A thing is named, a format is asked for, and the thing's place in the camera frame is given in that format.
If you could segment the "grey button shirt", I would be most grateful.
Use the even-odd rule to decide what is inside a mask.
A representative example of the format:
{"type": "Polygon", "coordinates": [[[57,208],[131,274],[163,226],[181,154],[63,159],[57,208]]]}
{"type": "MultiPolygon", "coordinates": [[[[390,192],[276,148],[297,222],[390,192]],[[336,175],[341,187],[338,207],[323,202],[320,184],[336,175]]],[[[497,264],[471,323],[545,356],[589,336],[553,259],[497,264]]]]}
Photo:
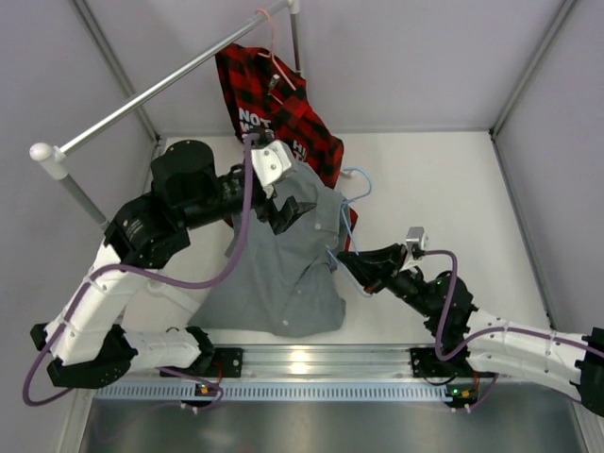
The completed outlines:
{"type": "Polygon", "coordinates": [[[232,273],[210,289],[193,326],[261,331],[302,338],[338,330],[345,318],[332,272],[333,256],[345,246],[344,197],[326,186],[307,163],[277,184],[276,204],[288,197],[310,202],[285,232],[275,234],[256,217],[232,273]]]}

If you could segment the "blue wire hanger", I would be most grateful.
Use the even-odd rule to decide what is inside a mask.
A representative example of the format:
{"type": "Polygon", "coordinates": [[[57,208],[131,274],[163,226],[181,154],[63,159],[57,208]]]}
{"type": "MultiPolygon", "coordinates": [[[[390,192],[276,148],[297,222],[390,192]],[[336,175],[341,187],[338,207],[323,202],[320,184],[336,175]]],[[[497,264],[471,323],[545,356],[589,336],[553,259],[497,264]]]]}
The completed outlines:
{"type": "MultiPolygon", "coordinates": [[[[352,246],[352,252],[354,255],[359,255],[359,249],[356,245],[355,242],[355,238],[354,238],[354,227],[353,227],[353,209],[351,208],[351,205],[353,205],[355,202],[368,197],[369,195],[371,195],[372,191],[373,191],[373,182],[372,179],[370,177],[370,175],[362,168],[360,167],[356,167],[356,166],[349,166],[349,167],[344,167],[343,170],[341,170],[340,172],[340,176],[343,177],[344,179],[351,179],[353,178],[354,174],[359,174],[361,175],[364,180],[367,183],[367,189],[358,195],[353,196],[352,198],[344,198],[344,201],[340,207],[340,214],[341,214],[341,220],[344,223],[344,229],[346,232],[346,238],[349,240],[350,245],[352,246]]],[[[328,249],[327,250],[327,254],[329,256],[329,260],[332,264],[335,265],[335,269],[339,269],[339,267],[341,265],[343,265],[343,263],[337,258],[336,254],[328,249]]],[[[355,278],[353,278],[352,273],[347,269],[347,268],[343,268],[345,275],[347,277],[347,279],[350,281],[351,285],[354,287],[355,291],[363,298],[372,298],[373,296],[371,294],[368,294],[362,287],[361,285],[357,282],[357,280],[355,278]]]]}

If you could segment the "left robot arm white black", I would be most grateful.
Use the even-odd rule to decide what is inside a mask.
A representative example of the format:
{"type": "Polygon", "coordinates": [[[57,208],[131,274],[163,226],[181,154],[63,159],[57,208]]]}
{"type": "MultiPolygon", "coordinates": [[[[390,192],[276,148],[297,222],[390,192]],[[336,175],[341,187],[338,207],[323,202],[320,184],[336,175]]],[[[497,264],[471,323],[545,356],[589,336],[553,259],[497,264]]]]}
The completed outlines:
{"type": "Polygon", "coordinates": [[[294,197],[275,204],[276,185],[294,169],[290,148],[278,140],[252,139],[243,161],[224,175],[217,174],[211,148],[200,141],[174,143],[155,158],[149,191],[115,214],[73,298],[55,320],[30,331],[52,384],[96,390],[142,370],[194,377],[208,373],[215,348],[202,329],[135,332],[120,326],[118,317],[148,282],[180,286],[162,271],[189,247],[192,230],[239,217],[238,239],[227,264],[233,270],[252,218],[280,234],[312,210],[311,202],[294,197]]]}

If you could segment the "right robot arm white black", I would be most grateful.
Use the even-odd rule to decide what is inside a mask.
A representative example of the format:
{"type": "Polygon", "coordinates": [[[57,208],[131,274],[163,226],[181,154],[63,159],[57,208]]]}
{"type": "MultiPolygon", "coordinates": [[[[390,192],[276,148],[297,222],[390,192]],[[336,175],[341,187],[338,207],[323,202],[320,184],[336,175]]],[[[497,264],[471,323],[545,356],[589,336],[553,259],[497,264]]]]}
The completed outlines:
{"type": "Polygon", "coordinates": [[[526,327],[477,307],[458,275],[458,260],[427,281],[418,266],[426,251],[403,244],[344,251],[338,261],[367,294],[388,291],[424,319],[434,354],[451,375],[476,373],[522,378],[603,413],[603,330],[588,334],[526,327]]]}

